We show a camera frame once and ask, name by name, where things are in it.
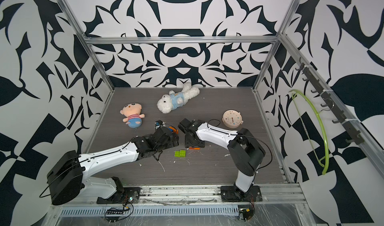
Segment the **lime green 2x2 lego brick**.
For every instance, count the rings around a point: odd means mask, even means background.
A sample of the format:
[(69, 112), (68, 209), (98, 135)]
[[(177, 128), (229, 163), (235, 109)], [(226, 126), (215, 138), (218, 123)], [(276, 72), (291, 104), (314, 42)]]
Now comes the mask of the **lime green 2x2 lego brick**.
[(185, 157), (186, 157), (186, 151), (185, 151), (185, 150), (180, 150), (180, 151), (179, 151), (179, 156), (180, 156), (181, 158), (185, 158)]

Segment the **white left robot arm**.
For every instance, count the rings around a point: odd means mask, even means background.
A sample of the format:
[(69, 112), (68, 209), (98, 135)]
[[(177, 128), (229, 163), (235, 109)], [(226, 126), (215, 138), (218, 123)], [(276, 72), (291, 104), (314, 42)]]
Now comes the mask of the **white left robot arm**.
[(97, 179), (94, 175), (121, 164), (150, 158), (178, 145), (178, 131), (159, 126), (153, 134), (134, 137), (108, 150), (80, 155), (76, 151), (69, 151), (47, 174), (52, 205), (66, 204), (81, 194), (102, 199), (120, 195), (124, 188), (118, 178)]

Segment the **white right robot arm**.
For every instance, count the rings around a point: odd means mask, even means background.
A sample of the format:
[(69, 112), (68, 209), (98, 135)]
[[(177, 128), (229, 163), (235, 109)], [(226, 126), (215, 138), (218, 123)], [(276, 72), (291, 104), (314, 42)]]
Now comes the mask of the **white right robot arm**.
[(188, 119), (183, 119), (178, 128), (185, 134), (187, 147), (196, 148), (209, 142), (228, 150), (238, 169), (235, 188), (243, 194), (249, 192), (266, 156), (266, 151), (249, 130), (231, 131), (202, 120)]

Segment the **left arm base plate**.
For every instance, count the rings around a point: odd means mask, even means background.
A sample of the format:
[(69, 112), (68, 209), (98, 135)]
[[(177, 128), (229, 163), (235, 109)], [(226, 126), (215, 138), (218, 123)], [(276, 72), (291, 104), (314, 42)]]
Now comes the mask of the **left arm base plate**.
[(116, 191), (111, 197), (103, 199), (98, 197), (98, 205), (134, 203), (140, 198), (141, 187), (128, 187)]

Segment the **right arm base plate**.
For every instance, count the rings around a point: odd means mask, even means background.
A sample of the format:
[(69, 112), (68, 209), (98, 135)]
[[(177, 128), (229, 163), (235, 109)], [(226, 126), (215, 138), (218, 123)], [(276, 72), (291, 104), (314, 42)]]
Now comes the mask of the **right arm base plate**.
[(259, 186), (251, 186), (243, 192), (236, 186), (221, 186), (221, 198), (224, 202), (262, 202), (263, 197)]

